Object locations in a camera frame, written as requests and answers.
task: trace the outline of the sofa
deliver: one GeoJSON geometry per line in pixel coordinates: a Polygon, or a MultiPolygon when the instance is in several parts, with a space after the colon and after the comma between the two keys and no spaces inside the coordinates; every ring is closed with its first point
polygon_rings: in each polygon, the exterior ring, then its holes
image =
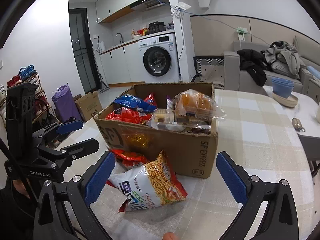
{"type": "MultiPolygon", "coordinates": [[[[320,47],[315,42],[310,42],[307,37],[295,36],[293,44],[298,50],[303,62],[311,65],[320,71],[320,47]]],[[[240,49],[254,49],[256,51],[266,50],[269,46],[248,41],[234,41],[233,51],[225,51],[223,53],[225,64],[225,80],[224,89],[243,91],[255,94],[265,95],[265,90],[258,86],[246,70],[240,70],[240,57],[237,51],[240,49]]],[[[267,81],[265,85],[272,86],[271,79],[273,77],[284,78],[294,83],[293,91],[306,95],[309,87],[309,80],[313,78],[312,74],[306,68],[300,68],[300,79],[293,79],[275,72],[265,71],[267,81]]]]}

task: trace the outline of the range hood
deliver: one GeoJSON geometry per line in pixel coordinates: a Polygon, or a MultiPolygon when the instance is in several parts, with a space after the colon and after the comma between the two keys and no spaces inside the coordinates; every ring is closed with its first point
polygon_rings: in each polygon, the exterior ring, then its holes
{"type": "Polygon", "coordinates": [[[139,0],[130,4],[130,8],[136,11],[146,11],[169,3],[169,0],[139,0]]]}

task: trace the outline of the screw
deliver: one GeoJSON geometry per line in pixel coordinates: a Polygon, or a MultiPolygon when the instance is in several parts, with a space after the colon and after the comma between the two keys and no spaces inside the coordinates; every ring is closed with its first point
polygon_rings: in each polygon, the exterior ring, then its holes
{"type": "Polygon", "coordinates": [[[289,184],[285,179],[282,179],[281,183],[282,183],[282,185],[285,185],[285,186],[287,186],[289,184]]]}
{"type": "Polygon", "coordinates": [[[257,175],[253,175],[253,176],[251,176],[251,180],[254,182],[258,182],[260,179],[257,175]]]}
{"type": "Polygon", "coordinates": [[[72,180],[73,180],[74,182],[78,182],[80,179],[81,179],[81,177],[80,177],[79,175],[76,175],[76,176],[74,176],[74,177],[72,178],[72,180]]]}
{"type": "Polygon", "coordinates": [[[49,186],[50,184],[51,184],[51,180],[47,179],[47,180],[44,182],[44,184],[43,184],[43,185],[45,185],[45,186],[49,186]]]}

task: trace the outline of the purple bag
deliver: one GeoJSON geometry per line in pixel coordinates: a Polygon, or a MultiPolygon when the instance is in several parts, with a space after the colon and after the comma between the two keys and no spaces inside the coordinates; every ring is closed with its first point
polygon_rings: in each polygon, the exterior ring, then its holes
{"type": "Polygon", "coordinates": [[[82,121],[68,84],[61,86],[51,100],[59,111],[63,122],[68,120],[69,117],[82,121]]]}

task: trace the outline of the cardboard box on floor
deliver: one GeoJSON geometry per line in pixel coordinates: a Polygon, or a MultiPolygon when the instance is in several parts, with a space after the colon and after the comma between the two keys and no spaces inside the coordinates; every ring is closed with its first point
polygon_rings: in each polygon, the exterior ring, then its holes
{"type": "MultiPolygon", "coordinates": [[[[165,83],[134,85],[124,93],[146,98],[155,95],[159,108],[166,108],[166,98],[193,89],[214,98],[210,83],[165,83]]],[[[110,148],[142,153],[153,161],[161,150],[165,150],[177,174],[208,178],[217,152],[218,134],[191,134],[176,131],[156,130],[146,125],[105,120],[119,105],[110,104],[94,117],[99,130],[110,148]]]]}
{"type": "Polygon", "coordinates": [[[97,91],[86,94],[76,100],[75,103],[81,118],[86,122],[102,110],[97,91]]]}

